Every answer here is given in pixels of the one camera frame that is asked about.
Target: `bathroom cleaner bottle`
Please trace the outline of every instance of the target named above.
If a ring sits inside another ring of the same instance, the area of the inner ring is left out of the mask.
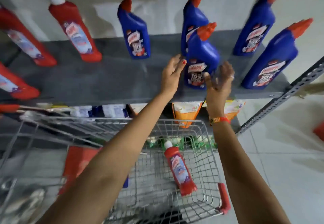
[[[294,23],[282,30],[260,55],[243,79],[248,89],[265,88],[298,55],[295,39],[300,37],[313,22],[312,18]]]
[[[183,9],[183,26],[181,33],[181,54],[185,57],[188,52],[188,39],[200,26],[208,24],[208,19],[198,8],[201,0],[188,0]]]
[[[66,0],[51,0],[48,10],[61,25],[64,33],[78,50],[83,61],[101,61],[102,54],[97,50],[75,4]]]
[[[220,56],[207,40],[214,32],[216,23],[199,27],[188,40],[187,64],[184,68],[184,84],[195,89],[206,89],[203,72],[213,74]]]
[[[259,0],[239,35],[233,49],[237,56],[253,54],[275,22],[271,5],[275,0]]]
[[[39,66],[54,66],[57,64],[45,47],[28,31],[11,11],[0,5],[0,29]]]
[[[9,92],[16,99],[32,99],[39,96],[39,91],[35,87],[28,86],[2,63],[0,63],[0,88]]]
[[[173,146],[171,141],[166,141],[164,147],[166,149],[164,155],[168,160],[169,167],[180,189],[181,196],[186,196],[196,191],[197,186],[191,178],[189,170],[179,152],[179,148]]]
[[[149,58],[151,49],[146,22],[133,14],[131,9],[132,0],[123,0],[117,11],[127,50],[134,59]]]

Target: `shopping cart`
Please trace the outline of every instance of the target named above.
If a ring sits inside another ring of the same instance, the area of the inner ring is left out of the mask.
[[[35,222],[64,185],[62,174],[69,146],[100,148],[131,121],[39,111],[26,111],[20,119],[21,122],[10,119],[15,124],[5,126],[5,131],[0,128],[0,149],[4,152],[0,160],[1,224]],[[178,122],[158,120],[149,137],[151,141],[183,139],[180,153],[198,190],[181,197],[163,149],[159,144],[152,147],[146,142],[129,173],[128,187],[120,191],[105,223],[192,223],[230,210],[205,124],[190,120],[188,128],[181,128]],[[193,137],[200,143],[193,143]]]

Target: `white tile floor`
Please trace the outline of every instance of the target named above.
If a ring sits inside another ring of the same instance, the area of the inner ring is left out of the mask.
[[[267,102],[248,100],[240,123]],[[324,96],[293,97],[238,137],[292,223],[324,223],[324,142],[312,133],[322,120]],[[224,181],[218,155],[217,165]],[[237,223],[233,208],[202,222],[216,221]]]

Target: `metal wire basket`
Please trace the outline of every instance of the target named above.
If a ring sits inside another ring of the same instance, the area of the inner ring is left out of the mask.
[[[11,180],[0,208],[2,219],[8,218],[7,209],[17,200],[13,197],[17,189],[30,185],[44,189],[43,196],[35,204],[39,209],[37,216],[41,216],[55,201],[63,185],[62,173],[69,146],[99,148],[131,120],[76,118],[61,113],[48,116],[31,111],[26,111],[21,119],[22,123],[6,143],[0,164],[2,183]],[[129,173],[128,187],[119,193],[106,222],[192,223],[229,211],[229,198],[225,185],[219,183],[206,126],[202,121],[185,122],[191,123],[188,128],[182,128],[177,120],[158,120],[149,136],[151,141],[144,144],[138,161]],[[8,133],[0,136],[10,137]],[[190,196],[180,196],[159,144],[173,139],[183,142],[180,153],[198,188]],[[17,169],[10,175],[6,174],[10,161],[20,154]],[[29,221],[38,217],[34,214]]]

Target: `left arm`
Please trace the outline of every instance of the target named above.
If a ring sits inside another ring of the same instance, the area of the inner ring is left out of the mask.
[[[165,105],[175,94],[186,61],[172,58],[162,73],[161,92],[90,161],[37,224],[100,224],[107,217],[123,183]]]

